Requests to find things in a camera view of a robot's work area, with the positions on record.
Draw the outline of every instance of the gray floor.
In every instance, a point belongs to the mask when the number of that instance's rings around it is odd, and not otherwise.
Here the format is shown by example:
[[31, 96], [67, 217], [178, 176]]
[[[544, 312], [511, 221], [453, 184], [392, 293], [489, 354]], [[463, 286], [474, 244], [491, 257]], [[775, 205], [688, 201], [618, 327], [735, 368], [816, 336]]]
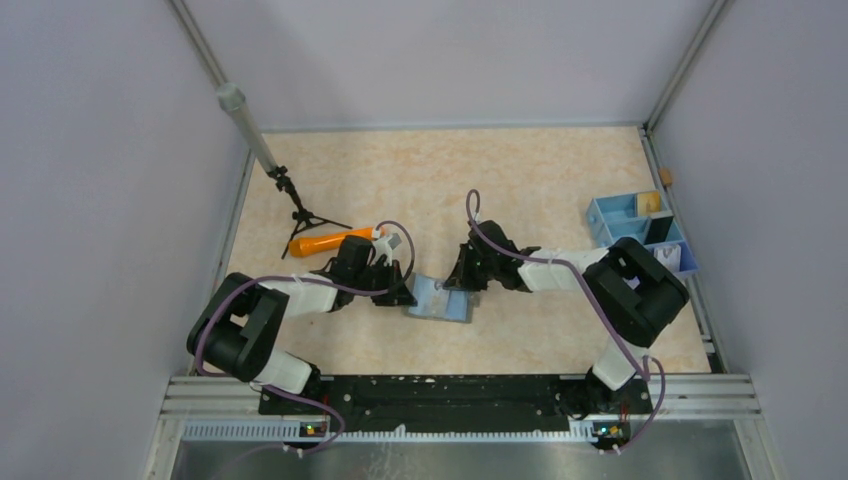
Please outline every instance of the gray floor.
[[[190, 442], [173, 480], [207, 480], [245, 442]], [[621, 457], [584, 444], [338, 444], [304, 460], [266, 450], [228, 468], [220, 480], [298, 479], [722, 479], [747, 480], [732, 422], [662, 422]]]

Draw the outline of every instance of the tripod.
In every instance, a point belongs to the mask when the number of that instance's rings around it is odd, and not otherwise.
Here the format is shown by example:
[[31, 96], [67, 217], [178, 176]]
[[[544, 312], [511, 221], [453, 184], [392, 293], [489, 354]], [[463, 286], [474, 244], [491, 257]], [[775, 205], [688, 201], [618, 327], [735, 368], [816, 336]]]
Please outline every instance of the tripod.
[[277, 165], [274, 156], [271, 155], [271, 150], [268, 149], [268, 144], [262, 138], [262, 133], [256, 127], [256, 122], [254, 122], [253, 116], [247, 108], [247, 99], [238, 86], [234, 83], [225, 83], [218, 87], [215, 94], [218, 96], [218, 104], [221, 106], [221, 110], [226, 112], [233, 123], [236, 124], [250, 150], [256, 155], [256, 161], [262, 166], [262, 170], [265, 170], [265, 173], [277, 183], [277, 190], [286, 192], [294, 202], [294, 206], [297, 207], [297, 211], [292, 212], [292, 220], [297, 223], [289, 241], [286, 242], [286, 249], [282, 258], [286, 258], [286, 254], [289, 253], [289, 242], [298, 234], [309, 229], [332, 224], [349, 230], [350, 226], [316, 216], [303, 206], [300, 195], [297, 194], [297, 189], [294, 188], [294, 183], [288, 176], [288, 169]]
[[300, 200], [300, 195], [297, 194], [297, 189], [291, 181], [291, 177], [288, 176], [288, 169], [286, 167], [277, 167], [269, 176], [277, 182], [277, 190], [286, 192], [291, 197], [294, 206], [297, 207], [297, 211], [292, 212], [292, 220], [297, 223], [294, 226], [294, 230], [292, 230], [289, 241], [286, 242], [286, 249], [283, 251], [283, 256], [280, 258], [286, 258], [286, 254], [289, 253], [289, 243], [294, 240], [294, 237], [307, 230], [327, 224], [337, 225], [348, 230], [351, 229], [350, 225], [345, 225], [334, 220], [319, 217], [307, 210], [306, 207], [303, 206], [303, 202]]

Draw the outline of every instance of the gray pole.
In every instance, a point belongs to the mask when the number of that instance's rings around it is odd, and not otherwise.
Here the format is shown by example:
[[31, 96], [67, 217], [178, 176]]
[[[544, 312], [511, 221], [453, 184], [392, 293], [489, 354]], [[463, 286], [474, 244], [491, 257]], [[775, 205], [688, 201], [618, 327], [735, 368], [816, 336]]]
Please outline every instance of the gray pole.
[[221, 110], [227, 112], [227, 115], [233, 119], [233, 122], [241, 132], [241, 136], [247, 142], [250, 150], [256, 155], [256, 161], [262, 165], [262, 170], [268, 176], [274, 178], [274, 171], [277, 169], [277, 162], [274, 161], [274, 156], [271, 155], [271, 150], [268, 149], [268, 144], [262, 138], [262, 133], [256, 127], [256, 122], [253, 120], [253, 115], [247, 108], [247, 100], [244, 93], [238, 88], [235, 83], [225, 83], [218, 87], [215, 91], [218, 95], [218, 103], [221, 105]]

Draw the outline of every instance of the metal frame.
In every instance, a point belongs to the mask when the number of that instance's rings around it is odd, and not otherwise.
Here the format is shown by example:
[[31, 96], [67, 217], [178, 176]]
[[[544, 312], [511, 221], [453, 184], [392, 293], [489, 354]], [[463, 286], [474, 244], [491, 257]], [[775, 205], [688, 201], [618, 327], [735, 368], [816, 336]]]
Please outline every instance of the metal frame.
[[[192, 45], [201, 66], [207, 73], [214, 87], [227, 82], [227, 77], [221, 69], [220, 63], [215, 58], [209, 44], [204, 38], [194, 20], [191, 11], [185, 5], [184, 0], [165, 0], [180, 23], [181, 28]], [[702, 22], [697, 34], [689, 45], [685, 55], [680, 61], [677, 69], [663, 90], [656, 106], [649, 118], [640, 129], [640, 137], [654, 178], [654, 183], [663, 191], [669, 205], [675, 208], [676, 201], [672, 191], [664, 191], [659, 182], [658, 169], [661, 163], [653, 143], [652, 134], [663, 120], [669, 106], [674, 101], [677, 92], [685, 83], [685, 80], [697, 61], [699, 54], [709, 37], [714, 33], [717, 24], [722, 19], [732, 0], [715, 0]], [[244, 205], [250, 176], [253, 167], [253, 155], [250, 151], [244, 157], [244, 170], [239, 189], [234, 202], [233, 209], [227, 224], [223, 245], [220, 251], [219, 264], [215, 275], [217, 284], [226, 273], [226, 265], [235, 239], [238, 219]], [[705, 305], [701, 286], [697, 275], [687, 281], [690, 290], [692, 304], [701, 328], [704, 348], [711, 358], [714, 372], [724, 372], [724, 365], [720, 359], [721, 342], [714, 331]], [[564, 378], [582, 377], [565, 375]], [[763, 420], [760, 405], [756, 397], [751, 380], [746, 374], [670, 374], [668, 375], [667, 396], [663, 403], [657, 421], [706, 421], [706, 420], [732, 420], [737, 430], [742, 453], [747, 462], [753, 480], [761, 479], [784, 479], [786, 474], [779, 461], [779, 456], [768, 435]], [[653, 379], [649, 383], [649, 390], [656, 402], [659, 393], [659, 380]], [[263, 417], [258, 414], [260, 393], [252, 390], [249, 386], [235, 379], [218, 379], [204, 377], [173, 377], [168, 386], [159, 415], [158, 424], [154, 434], [148, 455], [145, 470], [146, 479], [170, 479], [181, 440], [187, 430], [191, 438], [196, 440], [198, 435], [221, 435], [214, 427], [226, 427], [238, 422], [250, 422], [250, 425], [276, 425], [283, 426], [279, 418]], [[645, 416], [634, 415], [633, 418], [644, 419]], [[612, 416], [593, 415], [586, 422], [616, 420]], [[524, 436], [498, 436], [489, 435], [486, 441], [586, 441], [585, 425], [575, 422], [576, 433], [563, 434], [526, 434]], [[282, 428], [280, 437], [290, 435], [291, 430]], [[245, 439], [257, 437], [247, 435]], [[362, 435], [356, 432], [348, 433], [340, 437], [340, 441], [481, 441], [480, 436], [457, 437], [451, 434], [426, 435], [409, 434], [404, 431], [389, 432], [386, 434]]]

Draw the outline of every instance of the orange cylinder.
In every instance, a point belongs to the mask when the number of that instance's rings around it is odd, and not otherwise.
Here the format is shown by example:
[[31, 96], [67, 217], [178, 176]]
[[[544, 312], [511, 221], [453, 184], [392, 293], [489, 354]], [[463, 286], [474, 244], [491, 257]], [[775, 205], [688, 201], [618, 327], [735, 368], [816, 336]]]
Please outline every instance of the orange cylinder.
[[374, 227], [365, 227], [358, 230], [345, 230], [339, 233], [324, 235], [323, 237], [301, 237], [289, 242], [289, 253], [293, 257], [303, 258], [318, 252], [326, 252], [339, 248], [344, 237], [356, 235], [357, 237], [371, 239]]

